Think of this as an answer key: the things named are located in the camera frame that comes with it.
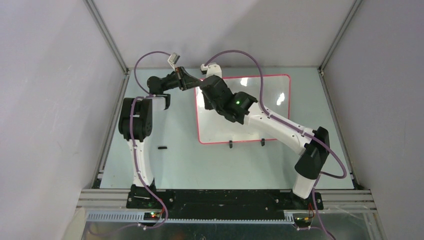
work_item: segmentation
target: red border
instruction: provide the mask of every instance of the red border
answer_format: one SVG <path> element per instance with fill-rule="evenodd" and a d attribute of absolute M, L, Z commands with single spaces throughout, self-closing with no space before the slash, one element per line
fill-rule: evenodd
<path fill-rule="evenodd" d="M 287 113 L 287 118 L 290 119 L 290 99 L 291 94 L 292 94 L 292 78 L 290 77 L 290 75 L 288 74 L 270 74 L 270 75 L 263 75 L 264 77 L 275 77 L 275 76 L 287 76 L 288 77 L 288 113 Z M 227 77 L 223 77 L 222 79 L 240 79 L 240 78 L 259 78 L 260 75 L 249 75 L 249 76 L 227 76 Z M 196 109 L 196 123 L 197 123 L 197 140 L 199 141 L 199 143 L 203 144 L 203 145 L 208 145 L 208 144 L 226 144 L 228 143 L 228 141 L 217 141 L 217 142 L 202 142 L 200 141 L 200 130 L 199 130 L 199 113 L 198 113 L 198 101 L 197 101 L 197 97 L 196 97 L 196 89 L 194 89 L 194 107 Z M 277 140 L 276 138 L 270 138 L 270 139 L 265 139 L 266 141 L 273 141 L 273 140 Z M 246 141 L 233 141 L 233 143 L 249 143 L 249 142 L 260 142 L 261 140 L 246 140 Z"/>

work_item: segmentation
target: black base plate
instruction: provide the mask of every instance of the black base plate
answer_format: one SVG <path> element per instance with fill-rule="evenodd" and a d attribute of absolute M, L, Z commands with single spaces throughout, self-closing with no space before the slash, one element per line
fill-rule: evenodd
<path fill-rule="evenodd" d="M 127 209 L 162 209 L 151 197 L 140 198 L 134 193 L 146 191 L 143 187 L 131 187 Z M 155 191 L 162 199 L 172 219 L 202 220 L 281 220 L 284 210 L 308 210 L 312 196 L 302 199 L 292 192 L 280 190 L 185 190 Z M 324 208 L 321 194 L 315 193 L 319 210 Z"/>

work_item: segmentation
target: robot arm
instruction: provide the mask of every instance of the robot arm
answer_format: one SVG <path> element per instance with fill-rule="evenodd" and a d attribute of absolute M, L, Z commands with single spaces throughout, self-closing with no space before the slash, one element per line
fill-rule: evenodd
<path fill-rule="evenodd" d="M 211 74 L 203 80 L 200 89 L 202 90 L 206 109 L 216 110 L 218 114 L 224 116 L 230 122 L 238 122 L 242 125 L 260 129 L 275 137 L 300 155 L 297 164 L 294 166 L 297 177 L 293 187 L 293 193 L 306 199 L 310 195 L 329 153 L 323 146 L 311 138 L 304 136 L 304 134 L 313 135 L 327 146 L 330 146 L 328 131 L 323 127 L 313 130 L 301 126 L 267 108 L 266 110 L 270 115 L 297 127 L 302 130 L 302 133 L 281 124 L 275 119 L 268 117 L 261 110 L 258 100 L 255 97 L 245 92 L 232 93 L 224 80 L 215 74 Z"/>
<path fill-rule="evenodd" d="M 232 93 L 222 79 L 222 72 L 219 65 L 215 63 L 211 63 L 208 66 L 202 65 L 201 70 L 203 73 L 206 73 L 206 78 L 203 81 L 189 75 L 184 67 L 176 67 L 175 71 L 166 77 L 159 78 L 151 76 L 147 80 L 149 92 L 155 96 L 138 101 L 133 112 L 135 115 L 133 118 L 133 132 L 137 145 L 135 149 L 137 151 L 137 165 L 146 185 L 150 186 L 154 183 L 154 176 L 147 154 L 148 148 L 146 147 L 149 143 L 148 136 L 152 132 L 152 111 L 166 110 L 169 107 L 170 95 L 163 94 L 164 91 L 173 88 L 180 88 L 184 91 L 200 87 L 206 109 L 215 110 L 219 115 L 224 116 L 225 119 L 232 123 L 238 122 L 242 125 L 260 129 L 274 136 L 300 155 L 294 167 L 297 177 L 293 187 L 293 193 L 303 199 L 308 198 L 329 153 L 320 144 L 304 136 L 304 133 L 314 135 L 314 137 L 329 146 L 328 131 L 322 127 L 312 130 L 267 109 L 273 116 L 283 119 L 303 131 L 299 133 L 264 114 L 255 97 L 245 92 Z M 119 132 L 127 140 L 131 152 L 134 151 L 134 147 L 129 131 L 129 121 L 133 100 L 133 98 L 124 99 L 118 126 Z M 133 165 L 133 184 L 137 187 L 143 187 L 135 170 L 135 161 L 133 161 Z"/>

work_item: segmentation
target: gray wall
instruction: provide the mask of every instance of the gray wall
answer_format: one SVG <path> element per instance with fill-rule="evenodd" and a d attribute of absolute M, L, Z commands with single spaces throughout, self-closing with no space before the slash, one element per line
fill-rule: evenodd
<path fill-rule="evenodd" d="M 424 1 L 364 1 L 324 70 L 389 239 L 422 239 Z"/>
<path fill-rule="evenodd" d="M 318 66 L 354 0 L 125 0 L 95 1 L 126 64 L 160 50 L 199 67 L 229 49 L 246 51 L 262 66 Z M 240 54 L 224 66 L 253 66 Z M 149 56 L 139 67 L 169 65 Z"/>
<path fill-rule="evenodd" d="M 82 0 L 0 3 L 0 239 L 60 239 L 123 74 Z"/>

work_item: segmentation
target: metal strip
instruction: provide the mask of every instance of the metal strip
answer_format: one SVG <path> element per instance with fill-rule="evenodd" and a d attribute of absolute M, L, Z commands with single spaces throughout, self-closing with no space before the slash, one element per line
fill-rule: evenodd
<path fill-rule="evenodd" d="M 362 215 L 363 215 L 363 220 L 365 221 L 366 230 L 368 231 L 369 239 L 370 239 L 370 240 L 374 240 L 374 235 L 373 235 L 373 233 L 372 233 L 372 231 L 371 231 L 371 227 L 370 227 L 370 225 L 368 224 L 368 217 L 367 217 L 367 214 L 362 213 Z"/>
<path fill-rule="evenodd" d="M 382 229 L 379 229 L 379 226 L 377 225 L 376 218 L 378 217 L 377 213 L 365 213 L 365 224 L 369 231 L 369 234 L 371 236 L 372 240 L 383 240 L 385 239 L 384 232 L 381 231 Z"/>
<path fill-rule="evenodd" d="M 346 29 L 348 28 L 353 17 L 357 13 L 359 7 L 361 6 L 361 3 L 362 3 L 362 0 L 355 0 L 355 2 L 353 2 L 352 6 L 350 7 L 349 13 L 347 14 L 346 18 L 344 19 L 343 24 L 341 25 L 340 29 L 338 30 L 337 34 L 335 35 L 335 38 L 332 41 L 330 48 L 328 49 L 327 53 L 325 54 L 324 59 L 321 62 L 321 65 L 319 66 L 320 70 L 324 70 L 326 68 L 327 64 L 330 61 L 331 56 L 334 53 L 334 50 L 336 49 L 337 45 L 339 44 L 340 40 L 342 39 L 343 35 L 345 34 Z"/>
<path fill-rule="evenodd" d="M 145 211 L 89 211 L 87 222 L 118 222 L 118 223 L 156 223 L 156 220 L 144 220 Z M 169 218 L 166 223 L 179 224 L 294 224 L 293 214 L 285 213 L 285 219 L 280 220 L 206 220 L 206 219 L 176 219 Z"/>
<path fill-rule="evenodd" d="M 386 236 L 386 233 L 384 231 L 382 220 L 380 219 L 380 215 L 376 212 L 376 213 L 373 214 L 373 217 L 374 217 L 375 224 L 376 224 L 376 227 L 378 229 L 378 232 L 379 232 L 381 238 L 383 240 L 387 240 L 387 236 Z"/>
<path fill-rule="evenodd" d="M 127 90 L 127 85 L 128 85 L 128 81 L 130 79 L 130 75 L 126 74 L 124 75 L 122 84 L 120 86 L 119 89 L 119 94 L 116 98 L 116 104 L 113 107 L 114 112 L 113 115 L 110 118 L 109 121 L 109 125 L 108 125 L 108 132 L 106 135 L 106 138 L 103 141 L 103 148 L 101 150 L 101 154 L 99 159 L 97 160 L 97 164 L 96 164 L 96 168 L 94 170 L 94 174 L 93 177 L 91 178 L 91 185 L 89 186 L 90 188 L 93 186 L 95 180 L 99 177 L 99 173 L 102 173 L 102 170 L 105 168 L 105 164 L 106 164 L 106 158 L 108 156 L 109 153 L 109 148 L 111 146 L 111 142 L 112 142 L 112 137 L 114 136 L 114 131 L 115 131 L 115 126 L 117 124 L 117 119 L 121 110 L 121 105 L 122 105 L 122 101 L 124 99 L 124 95 L 125 95 L 125 91 Z"/>
<path fill-rule="evenodd" d="M 106 41 L 106 44 L 109 46 L 110 50 L 112 51 L 113 55 L 115 56 L 115 59 L 117 60 L 119 66 L 121 67 L 124 74 L 128 72 L 128 67 L 124 62 L 124 59 L 122 58 L 122 55 L 120 51 L 118 50 L 118 47 L 112 38 L 111 33 L 109 32 L 108 28 L 106 27 L 106 23 L 102 18 L 102 15 L 99 12 L 99 9 L 97 8 L 96 4 L 94 3 L 94 0 L 84 0 L 85 5 L 87 6 L 88 11 L 90 12 L 91 16 L 93 17 L 98 29 L 100 30 L 101 35 L 104 37 L 104 40 Z"/>
<path fill-rule="evenodd" d="M 130 81 L 130 75 L 127 74 L 120 88 L 119 96 L 117 98 L 116 105 L 114 107 L 115 111 L 110 120 L 109 132 L 107 133 L 106 142 L 104 143 L 104 146 L 103 146 L 99 170 L 105 169 L 106 158 L 108 157 L 109 150 L 111 148 L 112 138 L 114 136 L 115 128 L 118 124 L 118 118 L 121 113 L 122 102 L 124 101 L 125 92 L 127 91 L 127 86 L 129 81 Z"/>
<path fill-rule="evenodd" d="M 327 99 L 327 104 L 328 104 L 328 107 L 330 109 L 332 120 L 334 122 L 334 126 L 335 126 L 335 130 L 337 132 L 338 140 L 340 141 L 341 150 L 343 151 L 344 159 L 346 159 L 347 168 L 348 168 L 349 172 L 353 175 L 353 178 L 355 179 L 355 181 L 359 184 L 358 178 L 355 175 L 355 169 L 353 168 L 351 158 L 349 157 L 349 153 L 348 153 L 348 150 L 347 150 L 347 147 L 346 147 L 346 141 L 345 141 L 343 134 L 342 134 L 342 129 L 340 127 L 340 124 L 339 124 L 339 121 L 338 121 L 338 118 L 337 118 L 337 114 L 336 114 L 336 110 L 334 108 L 333 101 L 331 100 L 329 89 L 328 89 L 326 81 L 325 81 L 324 77 L 321 75 L 319 69 L 318 69 L 318 75 L 319 75 L 319 79 L 321 80 L 321 85 L 322 85 L 322 89 L 324 90 L 325 98 Z"/>
<path fill-rule="evenodd" d="M 119 211 L 126 209 L 129 189 L 83 189 L 77 208 L 86 208 L 93 211 Z M 323 190 L 323 213 L 376 213 L 376 205 L 369 190 Z M 306 210 L 288 210 L 287 213 L 306 213 Z"/>

